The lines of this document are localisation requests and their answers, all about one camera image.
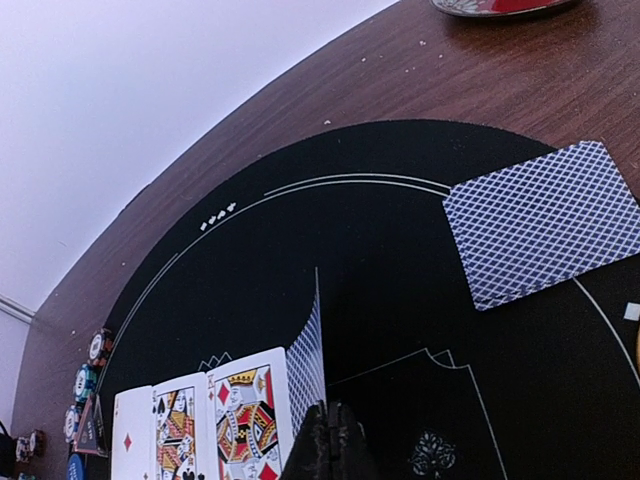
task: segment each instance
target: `red diamond symbol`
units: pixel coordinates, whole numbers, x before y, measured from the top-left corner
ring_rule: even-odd
[[[260,480],[276,480],[278,474],[271,469],[269,464],[266,464],[258,477],[260,477]]]
[[[222,388],[220,389],[220,391],[218,392],[218,398],[220,399],[220,401],[222,403],[227,403],[227,398],[229,397],[229,389],[225,386],[225,384],[222,384]]]

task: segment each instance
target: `brown wooden table surface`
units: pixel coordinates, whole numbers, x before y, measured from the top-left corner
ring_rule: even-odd
[[[280,147],[374,120],[459,120],[558,147],[603,140],[640,195],[639,29],[634,0],[583,0],[509,22],[450,18],[426,0],[404,0],[273,81],[145,188],[38,311],[12,425],[15,434],[37,427],[49,436],[45,458],[29,470],[63,478],[76,369],[147,253],[223,180]]]

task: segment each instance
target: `red plate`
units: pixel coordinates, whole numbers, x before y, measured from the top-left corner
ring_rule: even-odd
[[[558,7],[576,0],[431,0],[434,7],[458,17],[502,17]]]

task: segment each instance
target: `crown on king card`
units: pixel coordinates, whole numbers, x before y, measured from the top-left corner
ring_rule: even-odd
[[[249,370],[247,372],[237,373],[229,377],[229,383],[232,387],[242,387],[253,385],[253,380],[256,378],[257,369]]]

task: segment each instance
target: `playing card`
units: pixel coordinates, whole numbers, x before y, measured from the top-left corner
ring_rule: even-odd
[[[156,480],[208,478],[206,377],[194,373],[153,388]]]
[[[277,479],[293,445],[284,349],[215,368],[208,387],[219,478]]]
[[[152,387],[119,393],[113,410],[111,480],[150,480]]]
[[[640,253],[640,208],[599,142],[456,185],[443,205],[478,310]]]
[[[300,430],[307,410],[319,401],[326,403],[320,294],[316,295],[309,320],[295,342],[287,349],[287,377],[291,398],[293,436]]]
[[[440,357],[449,364],[418,352],[330,387],[331,397],[354,411],[382,478],[506,478],[470,368]]]

